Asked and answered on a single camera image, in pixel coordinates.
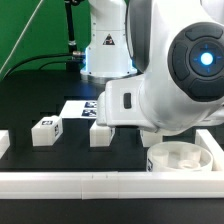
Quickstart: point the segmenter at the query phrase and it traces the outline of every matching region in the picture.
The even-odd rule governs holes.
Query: black panel
[[[130,27],[127,26],[129,24],[128,15],[130,16]],[[132,46],[128,46],[130,53],[130,49],[133,48],[133,55],[130,54],[130,56],[141,72],[145,71],[150,60],[150,33],[151,0],[130,0],[126,13],[126,37],[127,43],[131,42],[132,44]]]
[[[223,224],[224,199],[1,200],[0,210],[2,224]]]
[[[186,53],[187,46],[183,44],[177,44],[173,51],[173,68],[179,80],[184,80],[190,75],[186,65]]]
[[[186,31],[186,36],[191,41],[195,41],[202,37],[213,37],[219,39],[222,34],[223,31],[221,28],[210,24],[199,25]]]
[[[125,109],[131,109],[132,105],[131,105],[131,93],[125,93],[124,94],[124,108]]]
[[[224,95],[224,78],[211,81],[196,79],[189,87],[189,91],[197,98],[220,99]]]

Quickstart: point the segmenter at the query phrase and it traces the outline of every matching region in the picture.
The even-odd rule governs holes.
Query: green background
[[[29,18],[40,0],[0,0],[0,69],[10,55]],[[75,37],[79,50],[90,42],[90,12],[88,1],[73,7]],[[44,0],[16,51],[0,74],[29,57],[43,54],[68,52],[67,22],[64,0]],[[19,69],[38,69],[46,60],[21,66]],[[48,69],[61,69],[62,65],[51,65]]]

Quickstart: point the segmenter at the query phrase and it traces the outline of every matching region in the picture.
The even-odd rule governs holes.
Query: black cable
[[[10,68],[4,75],[3,79],[9,76],[15,69],[20,67],[23,64],[26,64],[31,61],[39,60],[39,59],[46,59],[46,58],[59,58],[59,57],[67,57],[67,56],[73,56],[73,53],[61,53],[61,54],[49,54],[49,55],[39,55],[32,58],[25,59],[18,64],[14,65],[12,68]]]
[[[78,6],[81,2],[83,2],[84,0],[70,0],[71,4],[73,6]]]
[[[45,63],[43,65],[41,65],[38,70],[42,70],[42,68],[44,68],[45,66],[51,65],[51,64],[60,64],[60,63],[83,63],[81,60],[67,60],[67,61],[51,61],[48,63]]]
[[[68,48],[69,48],[69,52],[77,51],[77,45],[76,45],[75,34],[74,34],[73,18],[72,18],[71,1],[65,0],[65,10],[66,10],[67,26],[68,26]]]

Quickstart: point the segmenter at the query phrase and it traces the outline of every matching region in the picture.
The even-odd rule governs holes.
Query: black table surface
[[[11,145],[1,172],[145,171],[139,131],[117,128],[110,147],[90,148],[93,120],[63,119],[52,147],[33,147],[31,128],[67,100],[97,100],[103,85],[65,71],[19,71],[0,83],[0,130]],[[223,126],[209,128],[223,145]],[[195,128],[164,140],[194,142]],[[0,200],[0,223],[224,223],[223,199]]]

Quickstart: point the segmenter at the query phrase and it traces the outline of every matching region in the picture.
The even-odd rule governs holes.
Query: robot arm
[[[129,4],[127,42],[144,74],[107,83],[98,100],[97,123],[175,135],[205,120],[224,102],[224,27],[200,0],[142,0],[139,4],[148,2],[141,13],[147,17],[151,12],[151,27],[143,27],[142,40],[138,35],[134,39],[139,17],[132,18],[132,4],[137,8],[137,2]],[[143,47],[138,51],[139,41],[147,52]]]
[[[224,24],[224,1],[223,0],[201,0],[204,10],[216,22]]]

